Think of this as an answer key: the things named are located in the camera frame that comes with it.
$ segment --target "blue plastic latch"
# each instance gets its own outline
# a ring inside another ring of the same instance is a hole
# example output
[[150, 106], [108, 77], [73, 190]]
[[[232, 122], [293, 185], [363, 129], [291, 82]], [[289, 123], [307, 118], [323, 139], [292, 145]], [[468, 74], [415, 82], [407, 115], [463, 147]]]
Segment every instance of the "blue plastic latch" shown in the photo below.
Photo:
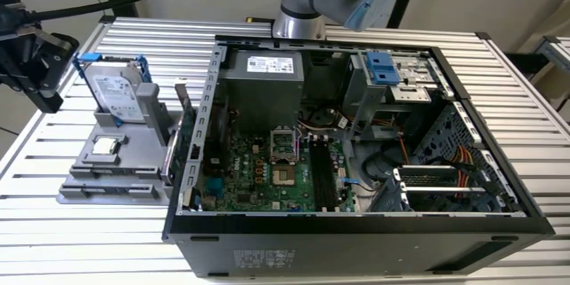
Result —
[[138, 62], [138, 65], [140, 65], [142, 82], [150, 83], [152, 82], [150, 71], [148, 70], [148, 62], [144, 56], [142, 55], [136, 56], [136, 61]]
[[78, 59], [82, 61], [100, 61], [102, 55], [100, 53], [84, 53]]
[[365, 67], [371, 72], [372, 81], [376, 85], [396, 85], [400, 83], [400, 76], [388, 53], [367, 52]]

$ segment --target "aluminum extrusion table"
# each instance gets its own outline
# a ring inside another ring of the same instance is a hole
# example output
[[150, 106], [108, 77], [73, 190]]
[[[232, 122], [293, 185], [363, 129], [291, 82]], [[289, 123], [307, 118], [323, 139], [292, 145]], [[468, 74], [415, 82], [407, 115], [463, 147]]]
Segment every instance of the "aluminum extrusion table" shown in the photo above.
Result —
[[566, 72], [570, 73], [570, 38], [546, 36], [535, 53], [540, 53]]
[[[188, 80], [197, 104], [214, 34], [268, 37], [265, 23], [210, 23], [118, 18], [100, 23], [81, 48], [146, 56], [160, 98], [180, 109], [172, 82]], [[570, 129], [493, 42], [475, 33], [328, 27], [331, 41], [437, 46], [464, 84], [512, 166], [548, 216], [556, 236], [445, 284], [570, 283]], [[36, 113], [0, 162], [0, 283], [137, 285], [197, 280], [176, 246], [161, 243], [166, 208], [60, 205], [57, 189], [94, 118], [94, 101], [76, 73], [60, 90], [54, 115]], [[229, 283], [425, 282], [425, 278], [259, 278]]]

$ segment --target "green circuit board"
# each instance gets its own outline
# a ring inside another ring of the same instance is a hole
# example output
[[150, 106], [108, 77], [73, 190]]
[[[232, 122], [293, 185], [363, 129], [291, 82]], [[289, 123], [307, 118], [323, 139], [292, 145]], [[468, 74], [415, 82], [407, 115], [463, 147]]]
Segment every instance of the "green circuit board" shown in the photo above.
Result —
[[[313, 212], [315, 191], [311, 177], [308, 142], [299, 144], [299, 157], [295, 165], [271, 164], [269, 136], [233, 136], [228, 158], [226, 175], [222, 178], [222, 195], [205, 195], [204, 210], [216, 212]], [[351, 188], [344, 187], [339, 170], [345, 172], [344, 157], [339, 142], [328, 144], [331, 152], [331, 171], [336, 192], [344, 189], [344, 200], [337, 211], [353, 212]]]

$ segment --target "orange cable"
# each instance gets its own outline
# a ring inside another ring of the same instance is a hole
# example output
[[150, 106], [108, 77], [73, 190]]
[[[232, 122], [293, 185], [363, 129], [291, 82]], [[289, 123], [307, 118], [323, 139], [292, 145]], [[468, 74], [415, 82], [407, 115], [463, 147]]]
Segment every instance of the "orange cable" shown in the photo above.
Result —
[[408, 153], [407, 153], [407, 151], [405, 151], [405, 147], [404, 147], [404, 145], [403, 145], [403, 139], [401, 139], [401, 136], [399, 135], [399, 136], [397, 136], [397, 138], [399, 138], [399, 140], [400, 140], [400, 147], [401, 147], [403, 161], [404, 161], [404, 164], [405, 164], [405, 165], [408, 165], [408, 164], [409, 164]]

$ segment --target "white label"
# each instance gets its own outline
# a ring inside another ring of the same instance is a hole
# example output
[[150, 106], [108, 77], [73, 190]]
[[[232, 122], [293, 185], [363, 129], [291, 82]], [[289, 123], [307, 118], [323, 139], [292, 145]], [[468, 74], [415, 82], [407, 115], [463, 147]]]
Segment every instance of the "white label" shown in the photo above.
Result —
[[295, 250], [233, 250], [237, 268], [289, 268]]
[[348, 124], [348, 119], [344, 116], [341, 116], [339, 120], [339, 127], [344, 129], [347, 127], [347, 124]]
[[130, 82], [118, 76], [93, 76], [108, 112], [121, 121], [144, 120]]
[[251, 73], [293, 73], [293, 59], [251, 56], [247, 59], [247, 71]]

